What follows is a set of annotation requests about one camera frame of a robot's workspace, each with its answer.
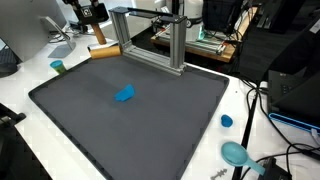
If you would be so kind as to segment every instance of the blue bottle cap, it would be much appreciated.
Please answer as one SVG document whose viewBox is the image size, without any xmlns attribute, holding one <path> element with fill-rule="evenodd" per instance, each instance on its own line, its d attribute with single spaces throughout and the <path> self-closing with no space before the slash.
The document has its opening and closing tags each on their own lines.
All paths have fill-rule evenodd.
<svg viewBox="0 0 320 180">
<path fill-rule="evenodd" d="M 223 127 L 230 127 L 233 124 L 233 120 L 228 115 L 221 116 L 221 124 Z"/>
<path fill-rule="evenodd" d="M 61 60 L 56 60 L 56 61 L 53 61 L 53 62 L 50 64 L 50 66 L 51 66 L 52 68 L 56 68 L 56 67 L 61 66 L 62 64 L 63 64 L 63 62 L 62 62 Z"/>
</svg>

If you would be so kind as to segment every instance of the metal extrusion frame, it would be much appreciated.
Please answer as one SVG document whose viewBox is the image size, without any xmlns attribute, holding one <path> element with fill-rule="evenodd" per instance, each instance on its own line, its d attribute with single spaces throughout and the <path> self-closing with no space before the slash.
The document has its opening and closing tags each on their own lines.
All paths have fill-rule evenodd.
<svg viewBox="0 0 320 180">
<path fill-rule="evenodd" d="M 187 17 L 173 14 L 161 14 L 161 20 L 170 22 L 172 32 L 170 34 L 170 58 L 149 52 L 147 50 L 134 46 L 131 42 L 126 13 L 139 12 L 147 10 L 139 10 L 133 8 L 116 7 L 109 10 L 112 24 L 119 40 L 119 45 L 124 56 L 133 58 L 150 66 L 156 67 L 171 74 L 180 76 L 186 64 L 185 60 L 185 39 L 186 39 L 186 23 Z M 158 14 L 156 11 L 147 11 L 148 13 Z"/>
</svg>

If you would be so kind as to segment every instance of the white table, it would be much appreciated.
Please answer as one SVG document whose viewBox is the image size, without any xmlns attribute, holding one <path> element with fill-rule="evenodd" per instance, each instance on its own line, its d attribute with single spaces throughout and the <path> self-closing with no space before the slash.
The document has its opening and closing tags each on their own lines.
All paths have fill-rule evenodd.
<svg viewBox="0 0 320 180">
<path fill-rule="evenodd" d="M 267 83 L 263 82 L 261 87 L 267 87 Z M 263 108 L 267 110 L 267 97 L 262 96 Z M 318 147 L 311 137 L 310 133 L 294 128 L 292 126 L 273 121 L 280 131 L 287 137 L 291 143 L 304 143 L 314 147 Z M 260 159 L 273 154 L 285 153 L 288 144 L 272 127 L 269 120 L 261 111 L 259 101 L 255 110 L 251 134 L 248 144 L 248 152 L 253 160 Z M 277 165 L 287 171 L 285 156 L 277 157 Z M 293 180 L 317 180 L 319 179 L 320 162 L 302 154 L 289 155 L 289 167 Z M 250 170 L 245 179 L 256 180 L 257 173 Z"/>
<path fill-rule="evenodd" d="M 76 49 L 62 59 L 67 69 L 89 58 L 87 45 L 96 43 L 93 36 L 83 36 L 74 40 L 77 43 Z M 53 179 L 104 179 L 28 96 L 29 91 L 57 75 L 49 66 L 54 59 L 47 58 L 54 47 L 56 45 L 48 44 L 34 58 L 20 64 L 20 70 L 17 73 L 0 79 L 0 102 L 17 113 L 23 112 L 27 115 L 25 120 L 16 125 L 16 128 Z M 223 179 L 232 177 L 234 168 L 223 161 L 220 147 L 226 141 L 238 143 L 242 141 L 248 118 L 245 95 L 249 88 L 238 79 L 229 78 L 229 87 L 183 175 L 183 180 L 208 180 L 224 168 L 228 172 Z M 221 126 L 220 117 L 223 114 L 233 118 L 232 127 Z"/>
</svg>

